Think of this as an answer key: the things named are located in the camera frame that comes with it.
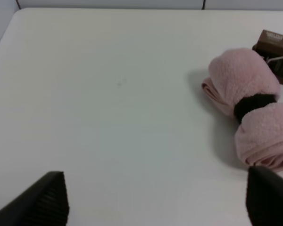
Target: pink towel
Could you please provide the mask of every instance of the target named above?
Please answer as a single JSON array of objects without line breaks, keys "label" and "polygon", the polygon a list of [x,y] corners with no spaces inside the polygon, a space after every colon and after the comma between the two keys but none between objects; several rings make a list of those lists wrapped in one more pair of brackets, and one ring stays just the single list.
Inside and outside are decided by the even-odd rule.
[{"label": "pink towel", "polygon": [[[210,78],[202,88],[214,105],[234,117],[234,109],[245,97],[272,94],[277,100],[280,84],[264,60],[247,48],[226,51],[209,65]],[[283,171],[283,104],[270,103],[251,110],[242,118],[235,134],[238,157],[248,165]]]}]

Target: black elastic band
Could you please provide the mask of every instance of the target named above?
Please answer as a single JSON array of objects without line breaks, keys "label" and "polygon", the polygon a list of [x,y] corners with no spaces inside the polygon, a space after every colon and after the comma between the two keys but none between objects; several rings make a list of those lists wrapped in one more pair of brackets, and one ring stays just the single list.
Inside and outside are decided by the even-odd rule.
[{"label": "black elastic band", "polygon": [[242,118],[255,109],[265,107],[268,104],[276,103],[274,94],[255,94],[251,97],[242,98],[234,108],[234,115],[241,124]]}]

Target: rolled towel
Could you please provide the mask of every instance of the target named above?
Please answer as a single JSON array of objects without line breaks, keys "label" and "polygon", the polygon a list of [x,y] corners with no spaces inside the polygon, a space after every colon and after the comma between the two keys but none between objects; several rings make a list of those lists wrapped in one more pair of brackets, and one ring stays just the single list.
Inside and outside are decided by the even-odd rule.
[{"label": "rolled towel", "polygon": [[262,57],[248,48],[232,49],[212,60],[204,92],[223,113],[234,115],[236,104],[257,93],[280,96],[280,84]]},{"label": "rolled towel", "polygon": [[209,65],[202,88],[223,113],[236,117],[238,157],[247,165],[283,171],[283,103],[280,84],[250,49],[226,51]]}]

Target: brown box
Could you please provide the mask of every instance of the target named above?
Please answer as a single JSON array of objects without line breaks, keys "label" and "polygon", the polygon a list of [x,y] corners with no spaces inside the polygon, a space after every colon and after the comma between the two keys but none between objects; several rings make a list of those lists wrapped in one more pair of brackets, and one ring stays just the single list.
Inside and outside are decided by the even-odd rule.
[{"label": "brown box", "polygon": [[283,84],[283,35],[263,30],[253,50],[263,57]]}]

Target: black plastic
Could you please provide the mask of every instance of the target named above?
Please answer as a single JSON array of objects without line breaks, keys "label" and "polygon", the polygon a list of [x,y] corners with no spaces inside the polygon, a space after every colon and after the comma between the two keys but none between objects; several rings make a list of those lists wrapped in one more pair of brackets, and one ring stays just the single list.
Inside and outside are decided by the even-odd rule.
[{"label": "black plastic", "polygon": [[0,210],[0,226],[65,226],[69,205],[63,172],[49,172]]},{"label": "black plastic", "polygon": [[283,179],[265,167],[250,167],[246,207],[253,226],[283,226]]}]

